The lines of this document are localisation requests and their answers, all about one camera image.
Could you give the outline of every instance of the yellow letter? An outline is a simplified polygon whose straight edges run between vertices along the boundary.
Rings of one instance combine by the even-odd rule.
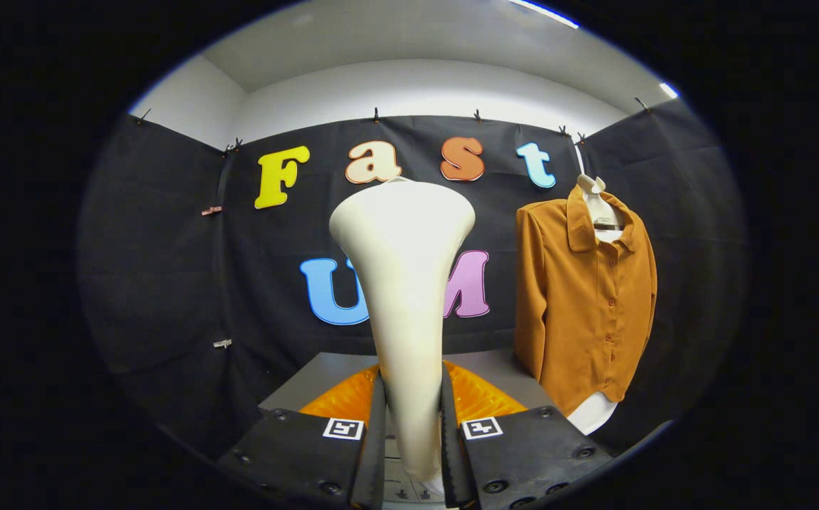
[[[367,157],[360,156],[371,152]],[[400,175],[403,168],[397,166],[397,152],[387,142],[365,142],[350,149],[350,158],[355,159],[347,166],[347,181],[353,184],[370,183],[375,179],[387,181]]]
[[[309,161],[309,149],[303,145],[295,149],[265,154],[258,159],[258,164],[261,165],[261,186],[258,198],[255,199],[255,209],[273,207],[287,201],[287,194],[281,191],[280,183],[283,181],[287,188],[292,188],[296,183],[296,162],[287,161],[284,165],[283,162],[287,159],[296,159],[297,162],[304,164]]]

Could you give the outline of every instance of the white ceiling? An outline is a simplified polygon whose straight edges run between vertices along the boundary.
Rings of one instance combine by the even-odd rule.
[[[203,52],[247,93],[308,72],[425,58],[535,74],[637,113],[669,99],[664,81],[587,27],[507,0],[308,0],[250,23]]]

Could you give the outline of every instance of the light blue letter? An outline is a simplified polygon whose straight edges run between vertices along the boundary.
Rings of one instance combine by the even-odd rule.
[[[351,270],[352,262],[347,259],[347,267]],[[351,326],[368,319],[368,307],[365,305],[365,296],[356,277],[356,306],[345,309],[338,306],[334,300],[334,282],[332,274],[337,268],[337,262],[332,259],[310,259],[299,265],[299,271],[305,274],[305,281],[309,286],[309,304],[316,317],[333,324],[334,326]]]
[[[554,175],[546,174],[545,165],[542,162],[549,161],[548,153],[539,151],[538,145],[535,143],[526,143],[526,145],[516,149],[516,154],[523,156],[526,160],[526,170],[529,172],[529,178],[536,186],[550,188],[558,181]]]

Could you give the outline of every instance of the orange shirt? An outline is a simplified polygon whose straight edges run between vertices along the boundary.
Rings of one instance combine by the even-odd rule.
[[[624,217],[612,243],[595,239],[579,186],[516,212],[514,351],[564,416],[596,391],[623,400],[655,315],[645,225],[612,194],[601,197]]]

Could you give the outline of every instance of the ceiling light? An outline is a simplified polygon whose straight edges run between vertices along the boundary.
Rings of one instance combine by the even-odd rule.
[[[668,96],[671,97],[671,99],[674,99],[674,98],[677,97],[677,93],[675,93],[674,89],[669,87],[668,84],[660,84],[658,86],[662,87],[662,90],[665,91],[665,94],[668,94]]]
[[[524,2],[523,0],[507,0],[507,1],[509,1],[509,2],[511,2],[513,4],[517,4],[517,6],[526,7],[526,9],[532,9],[532,10],[536,11],[536,13],[545,14],[545,16],[548,16],[549,18],[551,18],[551,19],[553,19],[555,21],[559,21],[561,23],[564,23],[564,25],[569,26],[571,28],[579,28],[579,26],[576,23],[572,22],[571,20],[568,20],[565,17],[559,16],[558,14],[552,13],[548,9],[545,9],[543,7],[539,7],[536,4],[530,4],[529,2]]]

